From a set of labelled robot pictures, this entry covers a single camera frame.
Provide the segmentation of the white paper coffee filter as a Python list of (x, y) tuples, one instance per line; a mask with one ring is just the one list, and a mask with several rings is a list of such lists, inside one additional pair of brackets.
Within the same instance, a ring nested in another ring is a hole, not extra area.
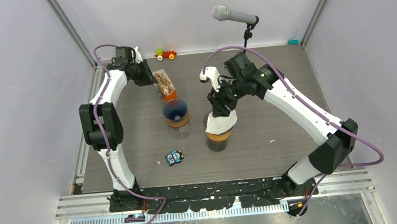
[(213, 117), (211, 111), (209, 111), (204, 119), (203, 123), (205, 126), (205, 132), (220, 135), (225, 132), (228, 132), (233, 126), (237, 123), (237, 113), (236, 110), (230, 111), (230, 115), (228, 117)]

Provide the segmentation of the orange coffee filter bag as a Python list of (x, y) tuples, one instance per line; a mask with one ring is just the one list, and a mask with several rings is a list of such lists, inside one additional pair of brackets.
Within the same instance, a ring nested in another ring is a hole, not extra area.
[(164, 102), (178, 99), (176, 89), (164, 69), (154, 71), (152, 75), (156, 79), (155, 85), (158, 87)]

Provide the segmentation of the dark glass carafe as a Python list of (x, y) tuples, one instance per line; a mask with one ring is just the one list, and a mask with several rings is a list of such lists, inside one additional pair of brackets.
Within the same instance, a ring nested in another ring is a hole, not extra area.
[(207, 141), (208, 148), (214, 152), (223, 151), (228, 145), (228, 141)]

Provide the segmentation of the blue ribbed dripper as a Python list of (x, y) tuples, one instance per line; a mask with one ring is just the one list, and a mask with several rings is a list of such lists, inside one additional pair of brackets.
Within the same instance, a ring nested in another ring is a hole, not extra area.
[(180, 99), (172, 99), (166, 102), (162, 108), (163, 116), (171, 121), (182, 121), (186, 117), (188, 106)]

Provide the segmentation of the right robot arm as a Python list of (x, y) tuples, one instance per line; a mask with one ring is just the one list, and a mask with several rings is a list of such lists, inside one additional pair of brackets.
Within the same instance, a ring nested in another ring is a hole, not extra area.
[(212, 112), (208, 115), (205, 132), (209, 138), (223, 137), (237, 122), (236, 106), (246, 95), (257, 96), (286, 113), (300, 125), (318, 145), (314, 151), (296, 162), (281, 177), (284, 191), (291, 196), (304, 189), (304, 183), (314, 176), (332, 174), (355, 146), (352, 135), (357, 123), (328, 114), (309, 98), (300, 95), (290, 81), (269, 64), (257, 68), (240, 51), (224, 63), (230, 73), (222, 76), (216, 67), (202, 69), (200, 81), (211, 83), (207, 99)]

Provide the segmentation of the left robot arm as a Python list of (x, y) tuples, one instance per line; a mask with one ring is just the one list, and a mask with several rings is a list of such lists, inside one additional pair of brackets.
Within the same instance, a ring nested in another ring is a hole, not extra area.
[(105, 74), (94, 98), (79, 107), (84, 140), (98, 152), (108, 168), (113, 187), (109, 198), (111, 205), (137, 210), (144, 196), (139, 193), (137, 180), (123, 152), (124, 132), (116, 103), (129, 81), (137, 86), (147, 86), (156, 80), (137, 46), (117, 46), (108, 65), (98, 56), (96, 59)]

